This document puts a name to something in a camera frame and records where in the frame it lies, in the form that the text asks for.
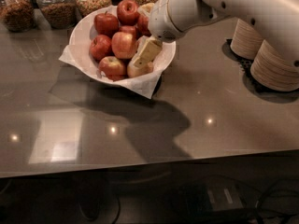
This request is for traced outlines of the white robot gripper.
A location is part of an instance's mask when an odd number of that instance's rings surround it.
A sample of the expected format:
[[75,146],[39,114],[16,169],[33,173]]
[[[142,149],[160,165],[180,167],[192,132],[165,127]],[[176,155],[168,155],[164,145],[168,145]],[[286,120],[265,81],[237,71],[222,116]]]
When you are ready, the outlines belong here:
[[170,0],[159,0],[155,4],[147,3],[137,9],[140,15],[149,17],[148,29],[153,36],[142,36],[138,39],[137,52],[132,58],[134,67],[142,68],[152,62],[162,51],[162,42],[172,43],[185,36],[169,15],[169,2]]

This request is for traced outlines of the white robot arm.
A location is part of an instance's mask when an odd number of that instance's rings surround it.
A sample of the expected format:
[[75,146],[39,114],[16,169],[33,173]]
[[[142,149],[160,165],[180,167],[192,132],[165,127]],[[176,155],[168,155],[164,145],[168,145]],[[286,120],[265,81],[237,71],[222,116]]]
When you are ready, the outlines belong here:
[[245,21],[293,67],[299,64],[299,0],[159,0],[148,28],[171,43],[194,27],[228,17]]

